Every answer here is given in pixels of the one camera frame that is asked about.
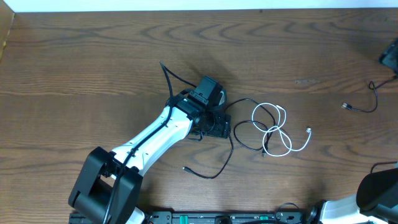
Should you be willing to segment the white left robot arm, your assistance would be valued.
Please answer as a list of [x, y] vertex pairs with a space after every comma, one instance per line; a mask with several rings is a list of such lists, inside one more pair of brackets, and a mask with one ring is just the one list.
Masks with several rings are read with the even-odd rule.
[[92, 150], [79, 173], [68, 204], [92, 223], [144, 223], [137, 207], [144, 175], [176, 142], [189, 134], [228, 138], [231, 117], [223, 108], [226, 90], [204, 77], [195, 89], [169, 99], [159, 117], [136, 137], [106, 151]]

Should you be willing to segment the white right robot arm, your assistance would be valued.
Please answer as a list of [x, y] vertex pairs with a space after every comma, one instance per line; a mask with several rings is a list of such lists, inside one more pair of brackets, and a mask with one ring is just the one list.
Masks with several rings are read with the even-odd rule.
[[321, 200], [302, 223], [397, 223], [397, 161], [377, 162], [357, 193], [340, 200]]

